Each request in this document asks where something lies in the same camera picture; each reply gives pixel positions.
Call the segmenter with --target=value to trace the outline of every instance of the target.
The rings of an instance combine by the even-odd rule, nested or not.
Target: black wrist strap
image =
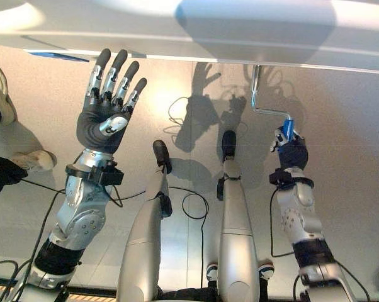
[[[306,177],[292,177],[287,171],[278,168],[274,173],[269,175],[269,182],[274,184],[279,191],[289,190],[296,185],[297,182],[306,184],[311,188],[314,187],[314,181]]]

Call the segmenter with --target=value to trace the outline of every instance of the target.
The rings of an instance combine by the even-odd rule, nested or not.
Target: blue handle
[[[290,142],[293,139],[294,128],[295,128],[295,121],[285,119],[285,122],[283,123],[283,134],[285,135],[288,142]]]

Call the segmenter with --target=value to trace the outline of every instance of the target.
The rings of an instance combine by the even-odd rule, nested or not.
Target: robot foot
[[[223,151],[223,161],[226,157],[233,156],[235,153],[235,132],[232,130],[227,130],[223,134],[222,138],[222,151]]]
[[[169,151],[166,144],[162,140],[155,140],[153,142],[153,152],[156,156],[157,165],[160,167],[162,165],[166,166],[167,174],[171,172],[172,166],[170,162]]]

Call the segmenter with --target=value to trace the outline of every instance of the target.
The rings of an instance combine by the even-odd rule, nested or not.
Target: black pants
[[[193,300],[203,302],[219,302],[216,281],[208,282],[207,288],[186,288],[179,291],[160,293],[158,300]],[[259,280],[259,302],[268,302],[268,282]]]

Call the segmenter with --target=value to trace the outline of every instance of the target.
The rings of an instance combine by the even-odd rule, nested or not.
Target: tan shoe
[[[18,152],[10,160],[28,172],[44,172],[54,167],[54,160],[44,150],[30,152],[29,154]]]
[[[9,100],[10,98],[8,94],[8,82],[0,68],[0,124],[2,125],[8,125],[14,121],[14,111],[9,103]]]

